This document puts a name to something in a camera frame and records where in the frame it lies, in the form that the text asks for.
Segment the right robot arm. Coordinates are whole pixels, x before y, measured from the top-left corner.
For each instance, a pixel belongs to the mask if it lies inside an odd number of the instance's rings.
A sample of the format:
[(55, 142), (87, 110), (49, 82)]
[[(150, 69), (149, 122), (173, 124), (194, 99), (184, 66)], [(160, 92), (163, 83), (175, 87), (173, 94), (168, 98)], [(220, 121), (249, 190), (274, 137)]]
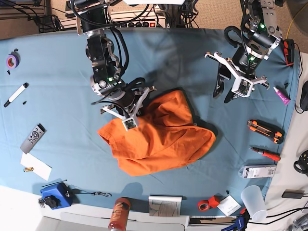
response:
[(137, 117), (143, 101), (155, 88), (146, 86), (142, 77), (130, 83), (122, 79), (128, 68), (129, 53), (119, 28), (143, 14), (114, 21), (107, 0), (72, 0), (70, 6), (78, 34), (87, 36), (86, 55), (93, 69), (90, 86), (101, 97), (92, 104), (103, 104), (102, 113), (108, 112), (124, 121)]

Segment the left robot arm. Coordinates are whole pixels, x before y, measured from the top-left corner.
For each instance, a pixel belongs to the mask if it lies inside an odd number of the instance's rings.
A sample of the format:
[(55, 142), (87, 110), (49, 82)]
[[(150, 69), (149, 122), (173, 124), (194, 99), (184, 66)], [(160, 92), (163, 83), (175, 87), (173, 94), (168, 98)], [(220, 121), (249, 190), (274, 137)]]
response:
[(243, 0), (241, 8), (241, 26), (229, 26), (224, 30), (226, 41), (237, 49), (233, 57), (224, 58), (218, 51), (208, 51), (205, 54), (205, 57), (219, 63), (213, 98), (218, 98), (223, 93), (224, 80), (235, 78), (225, 103), (239, 97), (249, 97), (256, 85), (269, 89), (267, 78), (256, 76), (256, 68), (262, 60), (269, 58), (282, 40), (282, 33), (277, 25), (275, 1)]

